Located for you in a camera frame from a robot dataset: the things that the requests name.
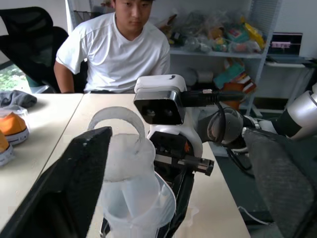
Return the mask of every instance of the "yellow object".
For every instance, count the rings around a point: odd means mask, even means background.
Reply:
[[[5,135],[0,131],[0,154],[9,148],[10,144],[5,138]]]
[[[14,158],[12,145],[0,131],[0,166],[5,165]]]
[[[249,23],[245,22],[244,26],[247,29],[251,40],[255,40],[257,44],[259,45],[259,47],[263,49],[265,47],[265,42],[262,35],[259,33],[259,31],[253,26],[251,26]]]
[[[0,118],[0,130],[12,145],[21,143],[29,136],[29,130],[25,121],[14,113]]]
[[[208,33],[209,39],[217,39],[223,37],[223,31],[220,28],[213,28]]]
[[[222,37],[216,38],[215,43],[218,45],[223,45],[225,44],[225,41]]]

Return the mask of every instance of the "gray cloth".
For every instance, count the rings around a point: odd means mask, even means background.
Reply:
[[[0,91],[0,108],[12,105],[30,108],[36,104],[37,100],[36,97],[18,90]]]
[[[248,129],[244,140],[257,187],[285,238],[316,238],[317,189],[296,163],[305,158],[285,136]]]

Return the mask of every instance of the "orange object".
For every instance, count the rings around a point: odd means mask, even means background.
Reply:
[[[242,92],[244,88],[244,85],[241,83],[225,83],[223,86],[223,91],[240,91]],[[239,111],[239,106],[241,102],[239,101],[229,101],[224,102],[228,106],[232,107],[234,110]]]
[[[29,130],[25,121],[14,113],[0,118],[0,130],[12,145],[23,142],[29,136]]]
[[[186,142],[186,144],[185,144],[185,152],[186,153],[189,153],[190,152],[190,146],[189,146],[189,144]]]
[[[213,28],[209,31],[208,33],[208,38],[209,39],[217,39],[223,37],[223,31],[220,28]]]
[[[13,159],[13,148],[5,135],[0,131],[0,166],[5,165]]]

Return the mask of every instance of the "black office chair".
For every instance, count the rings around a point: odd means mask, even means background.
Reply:
[[[9,35],[48,30],[53,27],[49,13],[40,7],[27,7],[0,10]]]
[[[54,27],[50,15],[39,7],[0,10],[0,16],[9,33],[0,36],[0,50],[35,82],[60,93],[53,67],[67,32]],[[84,91],[87,70],[82,62],[80,73],[74,75],[76,93]]]

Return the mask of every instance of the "black cable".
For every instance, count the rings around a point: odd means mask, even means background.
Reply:
[[[230,149],[226,149],[227,154],[229,156],[229,158],[232,160],[232,162],[234,162],[234,164],[240,169],[240,171],[242,173],[244,173],[246,176],[250,177],[250,178],[255,178],[253,174],[249,173],[248,170],[250,170],[252,168],[252,166],[249,167],[244,167],[244,165],[241,163],[241,161],[238,159],[238,157],[232,152],[232,150]]]
[[[213,91],[210,89],[184,91],[180,93],[182,105],[190,107],[206,107],[217,102],[241,101],[245,98],[245,93],[237,91]]]

